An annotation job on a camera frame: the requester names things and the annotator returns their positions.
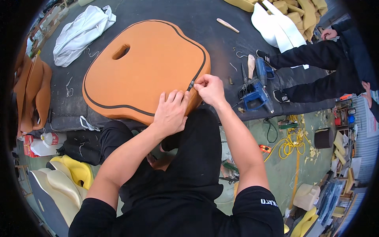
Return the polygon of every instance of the person's hand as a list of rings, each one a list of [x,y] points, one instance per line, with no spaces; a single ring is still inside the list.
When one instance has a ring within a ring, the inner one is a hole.
[[[323,41],[333,39],[335,37],[337,37],[337,31],[333,29],[325,29],[321,34],[321,39],[323,39]]]
[[[367,99],[368,107],[371,108],[373,99],[371,98],[370,82],[362,81],[362,86],[366,90],[366,94],[362,94],[362,96]]]
[[[159,130],[163,138],[184,130],[187,121],[187,116],[184,116],[184,113],[189,98],[190,93],[188,91],[184,93],[174,90],[168,95],[166,101],[166,93],[162,92],[154,115],[154,122],[151,125]]]
[[[219,77],[204,74],[196,81],[193,87],[199,92],[204,102],[214,108],[226,102],[224,86]]]

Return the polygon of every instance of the black work table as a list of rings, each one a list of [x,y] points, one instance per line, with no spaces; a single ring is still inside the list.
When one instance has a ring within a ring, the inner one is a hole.
[[[202,44],[209,52],[211,58],[211,74],[219,76],[224,82],[224,90],[227,101],[233,106],[238,101],[238,91],[241,89],[243,80],[241,62],[245,65],[247,73],[247,58],[238,58],[235,53],[241,51],[244,55],[252,54],[261,49],[270,54],[280,53],[279,49],[270,46],[251,23],[251,13],[234,7],[223,0],[214,1],[123,1],[123,0],[95,0],[91,5],[100,8],[110,5],[117,20],[99,38],[89,46],[91,56],[97,51],[102,51],[121,31],[129,25],[147,19],[160,19],[172,22],[179,26],[183,33],[189,38]],[[51,104],[53,109],[52,128],[55,130],[77,130],[83,129],[79,117],[83,115],[91,124],[103,126],[110,119],[96,113],[87,106],[82,95],[82,83],[85,73],[91,62],[96,58],[90,57],[85,50],[79,58],[68,67],[54,65],[53,48],[55,40],[62,28],[86,9],[87,5],[79,5],[70,8],[69,15],[60,23],[57,30],[47,40],[41,50],[41,59],[52,69],[51,80]],[[216,21],[221,18],[237,28],[240,33],[221,25]],[[144,71],[146,77],[154,76],[154,72]],[[268,81],[267,91],[272,96],[272,90],[287,88],[296,84],[310,83],[326,75],[325,70],[310,66],[304,70],[303,67],[294,69],[283,68],[277,71],[276,77]],[[229,83],[228,77],[232,78],[233,85]],[[68,88],[73,88],[71,97],[66,96],[66,84],[72,78]],[[332,108],[334,100],[326,100],[319,103],[284,103],[280,105],[273,98],[274,114],[268,113],[263,107],[255,111],[247,111],[242,114],[235,106],[234,110],[242,121],[252,119],[268,118],[276,115],[302,114],[312,111]],[[51,131],[50,125],[45,128]]]

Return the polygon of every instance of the black pants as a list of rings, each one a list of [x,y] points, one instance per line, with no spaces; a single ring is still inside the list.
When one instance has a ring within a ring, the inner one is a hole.
[[[308,64],[326,70],[336,70],[315,82],[283,89],[291,102],[319,102],[365,91],[353,62],[347,59],[339,40],[302,45],[271,56],[270,63],[276,69]]]
[[[133,134],[125,124],[108,122],[100,136],[103,156],[107,158],[131,138]],[[162,148],[178,148],[178,152],[166,171],[153,170],[146,158],[142,160],[135,174],[120,188],[120,198],[125,203],[123,213],[138,200],[159,193],[194,191],[212,201],[221,195],[221,138],[218,122],[210,110],[190,113],[184,130],[165,138]]]

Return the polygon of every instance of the standing person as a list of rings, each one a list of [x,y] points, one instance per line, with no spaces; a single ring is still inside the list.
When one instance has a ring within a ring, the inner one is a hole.
[[[376,121],[379,121],[379,105],[371,97],[371,90],[370,90],[371,85],[370,83],[367,83],[367,82],[362,82],[362,85],[364,89],[366,90],[366,94],[362,94],[362,96],[366,98],[368,107],[373,113]]]
[[[167,100],[161,94],[154,122],[135,137],[120,121],[106,124],[100,138],[106,160],[69,236],[283,236],[262,153],[226,102],[222,81],[203,75],[194,88],[215,108],[240,172],[233,215],[214,203],[222,193],[217,119],[206,109],[185,117],[189,93],[175,90]],[[178,148],[166,171],[145,158],[160,142],[164,151]],[[116,218],[118,194],[127,206]]]
[[[337,36],[340,38],[336,42],[329,40]],[[370,82],[372,90],[378,89],[370,56],[351,19],[324,30],[321,38],[323,41],[316,44],[302,45],[273,56],[257,50],[257,56],[275,70],[303,64],[336,70],[313,83],[275,90],[273,94],[276,101],[306,103],[333,99],[344,94],[359,95],[365,91],[362,81]]]

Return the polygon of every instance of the black sneaker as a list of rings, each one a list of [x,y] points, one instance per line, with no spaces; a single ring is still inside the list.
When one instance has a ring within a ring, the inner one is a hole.
[[[273,94],[274,94],[275,100],[279,103],[290,102],[288,95],[284,91],[275,90],[273,91]]]
[[[263,58],[263,60],[274,70],[276,71],[276,68],[271,66],[270,64],[270,54],[263,52],[262,50],[257,49],[255,52],[258,57]]]

